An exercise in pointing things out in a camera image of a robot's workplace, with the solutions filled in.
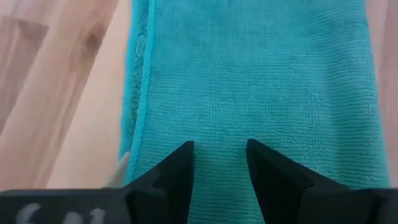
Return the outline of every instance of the towel fabric texture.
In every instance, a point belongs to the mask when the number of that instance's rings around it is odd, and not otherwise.
[[[263,222],[245,156],[254,138],[353,188],[387,187],[364,4],[133,0],[126,182],[193,140],[189,222]]]

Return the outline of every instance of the wooden floor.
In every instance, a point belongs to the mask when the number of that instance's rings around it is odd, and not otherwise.
[[[102,187],[116,168],[130,1],[0,1],[0,189]],[[395,186],[397,11],[368,0]]]

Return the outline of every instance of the folded towel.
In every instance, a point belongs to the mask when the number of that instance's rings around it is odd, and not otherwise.
[[[351,187],[389,185],[363,0],[133,2],[126,182],[193,140],[189,221],[263,222],[254,138]]]

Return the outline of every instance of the towel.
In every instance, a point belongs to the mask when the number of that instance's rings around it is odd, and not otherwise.
[[[133,0],[132,16],[126,183],[192,140],[189,222],[263,222],[254,138],[352,188],[389,185],[363,0]]]

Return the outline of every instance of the black plastic part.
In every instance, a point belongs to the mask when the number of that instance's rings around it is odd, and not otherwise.
[[[189,141],[122,189],[1,192],[0,223],[186,223],[192,185]]]
[[[249,140],[250,178],[267,224],[398,223],[398,191],[353,190]]]

